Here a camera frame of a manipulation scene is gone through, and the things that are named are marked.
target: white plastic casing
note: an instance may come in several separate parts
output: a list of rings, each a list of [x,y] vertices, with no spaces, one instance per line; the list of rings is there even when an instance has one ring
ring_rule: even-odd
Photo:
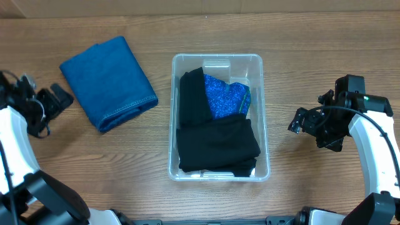
[[[90,210],[89,225],[121,225],[118,217],[110,210]]]
[[[383,112],[368,111],[365,115],[377,122],[387,133],[400,164],[400,152],[394,137],[393,118]],[[367,119],[355,115],[349,124],[349,132],[356,142],[365,182],[365,196],[388,191],[400,198],[396,171],[388,144],[381,133]]]
[[[0,110],[0,141],[6,154],[14,187],[24,182],[24,176],[40,169],[28,139],[25,118],[12,107]],[[8,184],[0,161],[0,192],[8,193]]]
[[[308,225],[341,225],[345,216],[322,210],[312,210]]]

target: blue sequin fabric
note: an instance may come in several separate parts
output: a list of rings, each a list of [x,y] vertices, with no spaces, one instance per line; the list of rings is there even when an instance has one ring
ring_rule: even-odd
[[[241,113],[247,115],[251,99],[249,87],[238,82],[227,84],[207,74],[204,82],[213,119]]]

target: towel stitching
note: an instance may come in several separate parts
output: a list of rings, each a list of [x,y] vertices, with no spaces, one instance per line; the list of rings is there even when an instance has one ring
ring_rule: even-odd
[[[100,120],[100,122],[97,124],[96,127],[99,127],[99,124],[101,124],[106,118],[108,118],[108,117],[110,117],[110,116],[112,116],[112,115],[115,115],[116,113],[119,113],[119,112],[121,112],[121,111],[124,110],[124,109],[130,108],[130,107],[132,107],[132,106],[135,106],[135,105],[137,105],[137,104],[140,104],[140,103],[142,103],[142,102],[144,102],[144,101],[147,101],[147,100],[150,100],[150,99],[157,99],[157,96],[154,96],[154,95],[153,95],[153,96],[148,96],[148,97],[145,97],[145,98],[142,99],[142,100],[137,100],[137,101],[131,102],[131,103],[129,103],[129,104],[126,104],[126,105],[123,106],[123,107],[120,107],[119,109],[115,110],[114,112],[109,113],[109,114],[103,116],[102,119]]]

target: black cloth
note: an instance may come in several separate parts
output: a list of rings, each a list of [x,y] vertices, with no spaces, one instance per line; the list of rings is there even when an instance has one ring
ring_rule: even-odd
[[[246,115],[212,120],[201,67],[181,78],[179,97],[179,168],[184,172],[207,169],[250,176],[260,148]]]
[[[206,96],[203,68],[186,72],[179,82],[179,123],[196,126],[213,119]]]
[[[207,169],[250,176],[260,148],[243,114],[177,130],[177,148],[184,172]]]

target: blue denim fabric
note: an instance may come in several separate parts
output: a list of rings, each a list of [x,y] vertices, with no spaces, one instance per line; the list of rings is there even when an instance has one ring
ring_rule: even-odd
[[[107,132],[158,103],[122,36],[93,45],[62,63],[60,70],[100,132]]]

